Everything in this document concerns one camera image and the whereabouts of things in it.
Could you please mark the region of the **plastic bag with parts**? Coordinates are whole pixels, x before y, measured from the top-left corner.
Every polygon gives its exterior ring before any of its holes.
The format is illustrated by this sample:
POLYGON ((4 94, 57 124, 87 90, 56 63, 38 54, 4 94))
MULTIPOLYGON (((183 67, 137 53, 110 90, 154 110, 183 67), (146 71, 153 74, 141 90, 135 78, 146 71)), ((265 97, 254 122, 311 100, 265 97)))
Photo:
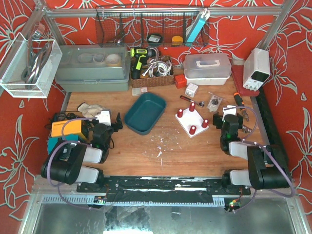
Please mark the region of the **plastic bag with parts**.
POLYGON ((209 103, 207 105, 207 109, 209 110, 209 112, 214 113, 219 109, 224 98, 217 96, 211 92, 209 92, 209 94, 211 94, 211 98, 210 98, 209 103))

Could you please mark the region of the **small red spring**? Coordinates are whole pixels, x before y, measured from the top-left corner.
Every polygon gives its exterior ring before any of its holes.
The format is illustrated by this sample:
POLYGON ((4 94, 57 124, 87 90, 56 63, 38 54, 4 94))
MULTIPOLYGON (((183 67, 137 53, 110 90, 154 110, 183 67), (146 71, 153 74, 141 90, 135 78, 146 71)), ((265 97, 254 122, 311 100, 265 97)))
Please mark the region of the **small red spring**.
POLYGON ((192 103, 190 104, 189 111, 190 111, 190 112, 193 112, 193 111, 195 110, 195 107, 196 107, 196 104, 192 102, 192 103))

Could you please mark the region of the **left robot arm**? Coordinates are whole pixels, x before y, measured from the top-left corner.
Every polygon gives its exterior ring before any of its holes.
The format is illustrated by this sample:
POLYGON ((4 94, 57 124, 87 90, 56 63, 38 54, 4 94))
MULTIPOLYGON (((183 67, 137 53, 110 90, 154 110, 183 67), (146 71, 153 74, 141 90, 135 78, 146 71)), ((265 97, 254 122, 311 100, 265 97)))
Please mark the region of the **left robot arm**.
POLYGON ((64 122, 60 139, 55 144, 49 156, 41 167, 41 176, 61 184, 95 183, 99 178, 99 169, 87 167, 85 162, 102 164, 106 161, 109 150, 115 147, 112 135, 123 128, 121 114, 118 113, 115 122, 111 122, 111 112, 103 110, 92 118, 75 118, 64 122), (90 121, 92 139, 70 140, 65 130, 71 123, 90 121))

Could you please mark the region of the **clear small label bag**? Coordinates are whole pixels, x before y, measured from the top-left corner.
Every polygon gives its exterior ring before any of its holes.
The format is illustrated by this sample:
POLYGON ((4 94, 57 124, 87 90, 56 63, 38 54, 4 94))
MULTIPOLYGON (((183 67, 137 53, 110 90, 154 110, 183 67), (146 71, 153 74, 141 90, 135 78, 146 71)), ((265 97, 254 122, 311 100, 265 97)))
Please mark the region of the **clear small label bag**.
POLYGON ((146 92, 148 92, 147 87, 132 88, 132 96, 140 96, 146 92))

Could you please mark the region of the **yellow tape measure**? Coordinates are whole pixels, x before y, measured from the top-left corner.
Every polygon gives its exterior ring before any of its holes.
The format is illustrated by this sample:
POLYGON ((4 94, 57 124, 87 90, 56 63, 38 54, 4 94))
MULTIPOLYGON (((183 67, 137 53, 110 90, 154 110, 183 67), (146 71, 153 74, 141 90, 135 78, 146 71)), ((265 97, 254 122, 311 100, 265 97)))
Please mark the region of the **yellow tape measure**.
POLYGON ((172 37, 172 46, 181 46, 184 43, 182 36, 173 36, 172 37))

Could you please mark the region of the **grey plastic storage box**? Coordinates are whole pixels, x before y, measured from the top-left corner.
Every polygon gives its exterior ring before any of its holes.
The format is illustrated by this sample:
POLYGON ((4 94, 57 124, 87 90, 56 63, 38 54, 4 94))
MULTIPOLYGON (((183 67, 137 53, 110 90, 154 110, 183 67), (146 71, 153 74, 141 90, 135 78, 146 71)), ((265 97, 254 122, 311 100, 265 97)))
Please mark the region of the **grey plastic storage box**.
POLYGON ((130 55, 126 47, 63 45, 55 81, 67 92, 127 91, 130 55))

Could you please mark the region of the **teal plastic tray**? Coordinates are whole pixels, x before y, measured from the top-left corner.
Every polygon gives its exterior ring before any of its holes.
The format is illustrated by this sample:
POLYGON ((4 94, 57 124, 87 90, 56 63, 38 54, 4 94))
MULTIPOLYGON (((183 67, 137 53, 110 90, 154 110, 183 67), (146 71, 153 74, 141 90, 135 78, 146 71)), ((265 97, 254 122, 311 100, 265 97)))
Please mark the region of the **teal plastic tray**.
POLYGON ((142 94, 125 114, 124 122, 135 133, 149 134, 166 109, 166 101, 154 94, 142 94))

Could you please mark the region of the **green yellow cordless drill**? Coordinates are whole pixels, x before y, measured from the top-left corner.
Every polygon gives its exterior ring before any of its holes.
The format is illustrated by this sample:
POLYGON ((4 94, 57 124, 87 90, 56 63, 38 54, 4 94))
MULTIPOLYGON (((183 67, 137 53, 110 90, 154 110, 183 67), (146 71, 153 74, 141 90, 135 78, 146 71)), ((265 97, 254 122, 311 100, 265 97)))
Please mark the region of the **green yellow cordless drill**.
POLYGON ((156 51, 153 48, 133 47, 130 49, 130 56, 135 58, 135 63, 132 66, 132 79, 139 79, 142 66, 147 64, 150 57, 156 56, 156 51))

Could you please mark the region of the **white power plug adapter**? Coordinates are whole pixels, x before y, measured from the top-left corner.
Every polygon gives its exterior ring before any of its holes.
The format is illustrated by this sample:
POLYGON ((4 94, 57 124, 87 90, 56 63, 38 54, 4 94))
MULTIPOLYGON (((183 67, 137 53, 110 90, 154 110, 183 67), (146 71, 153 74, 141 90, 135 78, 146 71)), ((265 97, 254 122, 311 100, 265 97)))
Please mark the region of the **white power plug adapter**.
POLYGON ((198 85, 190 83, 186 87, 185 95, 188 96, 188 97, 193 98, 196 95, 197 90, 198 90, 198 85))

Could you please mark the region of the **red spool spring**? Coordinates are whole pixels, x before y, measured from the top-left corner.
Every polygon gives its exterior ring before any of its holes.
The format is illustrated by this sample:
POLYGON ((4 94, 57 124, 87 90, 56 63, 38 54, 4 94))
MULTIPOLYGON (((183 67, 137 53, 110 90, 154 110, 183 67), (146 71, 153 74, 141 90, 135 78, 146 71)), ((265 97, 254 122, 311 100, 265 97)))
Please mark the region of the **red spool spring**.
POLYGON ((205 129, 205 128, 208 127, 208 124, 209 124, 209 121, 208 121, 207 119, 204 119, 203 122, 202 122, 202 124, 201 124, 201 127, 202 127, 203 129, 205 129))

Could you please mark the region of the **white peg base plate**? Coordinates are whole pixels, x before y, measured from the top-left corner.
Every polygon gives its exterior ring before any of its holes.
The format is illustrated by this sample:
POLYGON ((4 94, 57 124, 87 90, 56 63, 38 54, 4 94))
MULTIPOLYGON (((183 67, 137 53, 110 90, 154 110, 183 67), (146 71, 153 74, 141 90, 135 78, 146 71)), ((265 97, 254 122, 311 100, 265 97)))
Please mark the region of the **white peg base plate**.
POLYGON ((201 127, 204 118, 199 114, 196 109, 193 112, 190 112, 189 108, 184 109, 183 117, 178 118, 177 113, 175 114, 175 117, 190 138, 193 138, 209 129, 209 126, 205 129, 201 127), (189 134, 189 130, 192 125, 195 125, 197 127, 196 133, 193 136, 189 134))

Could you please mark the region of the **large red spring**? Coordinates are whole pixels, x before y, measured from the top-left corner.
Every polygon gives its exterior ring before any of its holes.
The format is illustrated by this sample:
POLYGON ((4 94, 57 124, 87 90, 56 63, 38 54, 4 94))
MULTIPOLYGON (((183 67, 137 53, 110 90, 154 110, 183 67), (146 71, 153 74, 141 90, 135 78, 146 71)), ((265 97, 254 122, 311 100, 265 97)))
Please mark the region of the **large red spring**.
POLYGON ((178 112, 177 112, 177 117, 178 117, 178 118, 183 117, 183 110, 182 110, 182 109, 179 109, 179 110, 178 110, 178 112))

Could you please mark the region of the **white work glove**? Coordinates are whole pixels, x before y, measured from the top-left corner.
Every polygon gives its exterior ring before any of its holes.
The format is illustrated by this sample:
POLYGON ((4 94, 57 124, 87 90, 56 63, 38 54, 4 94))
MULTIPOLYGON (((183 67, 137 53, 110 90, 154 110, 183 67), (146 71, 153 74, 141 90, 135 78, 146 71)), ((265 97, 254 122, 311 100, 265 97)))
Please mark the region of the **white work glove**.
POLYGON ((77 110, 82 113, 85 118, 92 118, 98 115, 105 107, 98 104, 89 105, 87 103, 82 103, 77 110))

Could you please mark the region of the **teal power box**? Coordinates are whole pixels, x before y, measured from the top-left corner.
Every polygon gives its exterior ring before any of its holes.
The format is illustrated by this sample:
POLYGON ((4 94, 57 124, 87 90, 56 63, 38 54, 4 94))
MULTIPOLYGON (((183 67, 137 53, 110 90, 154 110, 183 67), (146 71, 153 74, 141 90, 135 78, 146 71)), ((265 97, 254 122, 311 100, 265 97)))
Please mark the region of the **teal power box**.
MULTIPOLYGON (((69 141, 78 141, 81 140, 81 138, 78 135, 74 135, 74 134, 70 134, 68 136, 65 136, 66 140, 69 141)), ((48 139, 48 147, 47 147, 47 151, 48 154, 50 154, 53 150, 53 148, 55 147, 55 145, 57 144, 57 142, 62 139, 62 137, 50 137, 48 139)))

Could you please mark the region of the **red handled ratchet wrench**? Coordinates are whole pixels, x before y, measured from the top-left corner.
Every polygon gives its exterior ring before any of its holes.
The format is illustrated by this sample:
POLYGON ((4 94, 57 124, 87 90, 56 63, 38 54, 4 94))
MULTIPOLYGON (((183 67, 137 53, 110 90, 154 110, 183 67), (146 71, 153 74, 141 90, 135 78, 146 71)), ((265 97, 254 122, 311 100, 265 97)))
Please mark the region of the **red handled ratchet wrench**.
POLYGON ((185 100, 185 101, 188 101, 188 102, 192 102, 192 103, 198 105, 199 107, 204 107, 205 106, 205 103, 203 101, 196 102, 196 101, 192 100, 191 98, 183 96, 183 95, 181 95, 180 98, 182 100, 185 100))

